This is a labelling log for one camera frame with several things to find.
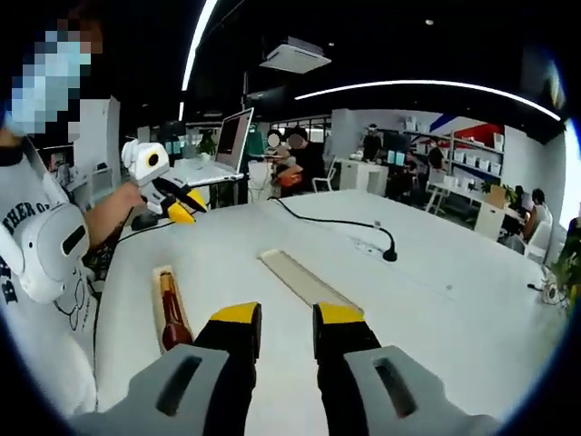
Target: hand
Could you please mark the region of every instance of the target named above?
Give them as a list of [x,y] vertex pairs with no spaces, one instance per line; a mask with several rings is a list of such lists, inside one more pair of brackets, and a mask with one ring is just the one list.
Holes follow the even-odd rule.
[[119,196],[118,202],[124,209],[145,204],[139,189],[131,182],[122,184],[112,195]]

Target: face mask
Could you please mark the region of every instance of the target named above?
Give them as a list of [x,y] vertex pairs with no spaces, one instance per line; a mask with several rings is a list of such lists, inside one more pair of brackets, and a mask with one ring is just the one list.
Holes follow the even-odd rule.
[[81,52],[80,42],[59,42],[56,32],[46,32],[42,52],[33,64],[25,64],[22,77],[15,78],[12,104],[5,125],[16,136],[44,134],[46,123],[56,122],[58,112],[67,111],[69,90],[78,90],[81,67],[91,55]]

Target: white cabinet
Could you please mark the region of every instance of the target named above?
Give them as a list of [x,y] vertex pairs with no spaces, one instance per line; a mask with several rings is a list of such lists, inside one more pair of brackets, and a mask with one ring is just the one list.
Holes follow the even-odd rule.
[[502,227],[504,218],[505,213],[502,209],[498,209],[488,203],[482,203],[474,231],[496,241],[500,234],[500,228]]

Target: computer monitor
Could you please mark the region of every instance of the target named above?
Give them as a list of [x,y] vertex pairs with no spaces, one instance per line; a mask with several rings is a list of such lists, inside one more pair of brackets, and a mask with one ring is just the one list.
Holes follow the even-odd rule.
[[402,152],[396,152],[396,166],[404,166],[406,163],[406,154]]
[[394,152],[388,150],[388,164],[396,166],[404,166],[406,163],[406,154],[402,152]]
[[252,121],[254,108],[224,118],[220,139],[216,150],[216,163],[231,167],[236,173],[240,171],[242,153]]

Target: laptop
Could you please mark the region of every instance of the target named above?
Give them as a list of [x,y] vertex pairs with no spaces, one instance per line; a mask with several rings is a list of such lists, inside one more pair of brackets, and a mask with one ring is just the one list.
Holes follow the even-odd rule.
[[244,145],[248,137],[254,108],[224,118],[215,160],[181,159],[174,169],[191,187],[234,182],[244,177],[240,172]]

